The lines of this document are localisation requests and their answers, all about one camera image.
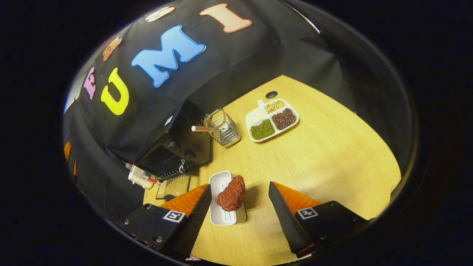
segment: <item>wire basket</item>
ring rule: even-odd
[[[210,136],[225,148],[230,147],[241,139],[237,125],[222,108],[206,115],[205,123],[207,127],[213,128],[209,131]]]

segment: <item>knob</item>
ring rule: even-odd
[[[196,156],[195,153],[193,153],[192,151],[188,151],[188,152],[186,152],[185,155],[184,155],[184,159],[185,159],[186,161],[194,161],[196,157],[197,157],[197,156]]]
[[[178,152],[181,149],[179,142],[170,142],[167,146],[172,152]]]

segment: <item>white tray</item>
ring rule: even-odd
[[[209,179],[212,190],[212,202],[210,203],[210,222],[214,225],[232,225],[235,223],[244,223],[246,221],[245,203],[232,212],[226,212],[217,204],[217,196],[232,181],[232,174],[229,171],[223,171],[214,174]]]
[[[264,107],[268,104],[271,104],[272,102],[275,102],[275,101],[283,101],[286,105],[279,108],[278,110],[276,110],[272,113],[269,113],[269,114],[266,113],[266,109],[264,109]],[[246,115],[246,118],[245,118],[246,129],[248,130],[248,135],[250,135],[250,139],[254,142],[262,142],[262,141],[265,141],[269,138],[272,138],[272,137],[276,136],[277,134],[280,134],[281,132],[284,132],[284,131],[288,130],[289,128],[293,127],[295,124],[297,124],[299,122],[299,114],[292,107],[292,105],[290,105],[289,103],[287,103],[283,99],[280,99],[280,98],[279,99],[274,99],[274,100],[269,101],[267,103],[263,103],[262,100],[258,100],[257,103],[258,103],[258,108],[256,108],[255,110],[249,112]],[[279,130],[279,129],[276,128],[276,125],[274,124],[274,121],[272,120],[272,116],[275,115],[275,114],[278,114],[278,113],[282,113],[284,111],[284,109],[286,109],[286,108],[291,109],[292,113],[296,116],[296,121],[293,124],[291,124],[290,126],[284,128],[283,130]],[[256,125],[260,125],[266,119],[269,119],[271,121],[271,125],[274,128],[274,134],[270,135],[270,136],[267,136],[265,138],[262,138],[260,140],[254,139],[253,136],[251,135],[251,127],[256,126]]]

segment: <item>letter m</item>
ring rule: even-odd
[[[181,62],[188,62],[205,50],[205,45],[194,42],[181,28],[181,25],[177,25],[162,34],[161,51],[142,50],[131,61],[131,66],[141,67],[153,79],[153,86],[156,88],[169,78],[169,72],[161,72],[158,66],[177,69],[174,51],[179,54]]]

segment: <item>table surface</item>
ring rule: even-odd
[[[299,122],[263,142],[248,136],[245,117],[257,100],[277,91],[299,114]],[[322,203],[335,200],[364,219],[378,216],[401,180],[386,143],[361,118],[320,91],[286,76],[277,77],[224,107],[242,135],[229,148],[213,145],[213,162],[193,173],[191,189],[224,170],[245,180],[247,221],[211,224],[209,212],[192,255],[225,265],[276,265],[296,260],[268,197],[275,181]],[[158,186],[145,189],[143,204],[161,205]]]

